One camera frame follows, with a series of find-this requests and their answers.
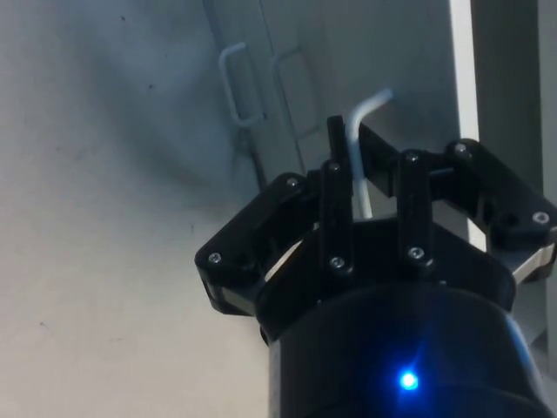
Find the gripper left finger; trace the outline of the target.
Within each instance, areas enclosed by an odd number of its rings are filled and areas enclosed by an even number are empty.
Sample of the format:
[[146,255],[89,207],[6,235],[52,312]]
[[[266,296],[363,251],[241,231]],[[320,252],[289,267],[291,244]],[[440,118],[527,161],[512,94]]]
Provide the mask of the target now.
[[331,157],[286,172],[197,252],[195,265],[222,314],[301,314],[348,283],[354,267],[352,174],[341,116],[328,118]]

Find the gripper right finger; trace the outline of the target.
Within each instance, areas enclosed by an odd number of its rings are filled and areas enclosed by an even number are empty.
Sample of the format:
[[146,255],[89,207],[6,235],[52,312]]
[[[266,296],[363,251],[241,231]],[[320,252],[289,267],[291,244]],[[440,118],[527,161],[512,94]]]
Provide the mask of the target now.
[[359,128],[366,178],[397,200],[399,255],[416,266],[435,257],[433,202],[447,202],[486,236],[487,252],[517,280],[546,278],[556,261],[556,207],[482,144],[463,138],[443,152],[403,152]]

